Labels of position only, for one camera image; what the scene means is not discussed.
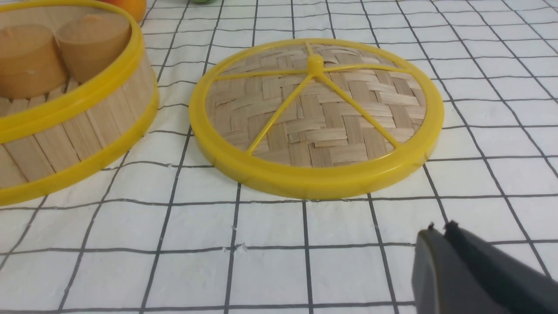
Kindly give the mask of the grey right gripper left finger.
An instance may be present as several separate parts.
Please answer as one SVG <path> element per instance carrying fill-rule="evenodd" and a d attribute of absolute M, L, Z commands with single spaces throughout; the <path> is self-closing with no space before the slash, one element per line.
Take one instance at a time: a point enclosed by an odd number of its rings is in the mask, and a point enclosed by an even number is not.
<path fill-rule="evenodd" d="M 508 314 L 430 223 L 417 234 L 411 287 L 418 314 Z"/>

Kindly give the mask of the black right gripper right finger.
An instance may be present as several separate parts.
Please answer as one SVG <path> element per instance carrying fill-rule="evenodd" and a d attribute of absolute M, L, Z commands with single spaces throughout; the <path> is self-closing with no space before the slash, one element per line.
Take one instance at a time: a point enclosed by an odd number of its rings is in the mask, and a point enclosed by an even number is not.
<path fill-rule="evenodd" d="M 455 221 L 445 225 L 444 237 L 484 292 L 509 314 L 557 312 L 557 282 L 551 278 L 460 228 Z"/>

